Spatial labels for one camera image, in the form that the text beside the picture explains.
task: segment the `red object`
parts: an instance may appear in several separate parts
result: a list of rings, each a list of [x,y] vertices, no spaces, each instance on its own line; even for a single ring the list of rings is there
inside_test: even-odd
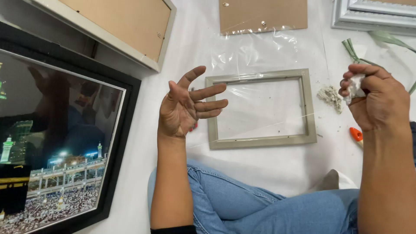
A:
[[[349,128],[349,132],[351,133],[352,138],[354,138],[357,142],[363,140],[363,134],[358,129],[351,127]]]

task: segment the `black sleeve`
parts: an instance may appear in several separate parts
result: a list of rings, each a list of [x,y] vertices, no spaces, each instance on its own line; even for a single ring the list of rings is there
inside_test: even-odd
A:
[[[196,234],[194,225],[182,226],[182,227],[170,227],[163,229],[150,229],[151,234]]]

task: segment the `crowd of people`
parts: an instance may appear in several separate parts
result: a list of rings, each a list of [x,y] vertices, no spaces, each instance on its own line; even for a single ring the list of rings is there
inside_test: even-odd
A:
[[[56,192],[26,200],[25,210],[0,222],[1,234],[20,234],[95,207],[99,187]]]

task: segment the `forearm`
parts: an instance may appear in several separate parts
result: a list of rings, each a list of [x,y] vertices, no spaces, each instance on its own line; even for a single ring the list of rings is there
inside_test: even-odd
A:
[[[416,173],[409,126],[364,133],[358,225],[363,234],[416,229]]]
[[[193,224],[192,192],[186,167],[185,139],[158,133],[158,162],[150,226],[152,229]]]

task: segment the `minaret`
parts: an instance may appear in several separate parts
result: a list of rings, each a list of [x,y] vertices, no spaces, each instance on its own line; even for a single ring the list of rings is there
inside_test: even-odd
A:
[[[10,149],[12,148],[13,143],[14,142],[12,142],[11,137],[8,137],[7,140],[3,143],[3,153],[1,154],[0,163],[9,161]]]
[[[101,155],[102,148],[103,147],[101,146],[101,142],[98,143],[98,158],[101,158],[102,157],[102,155]]]

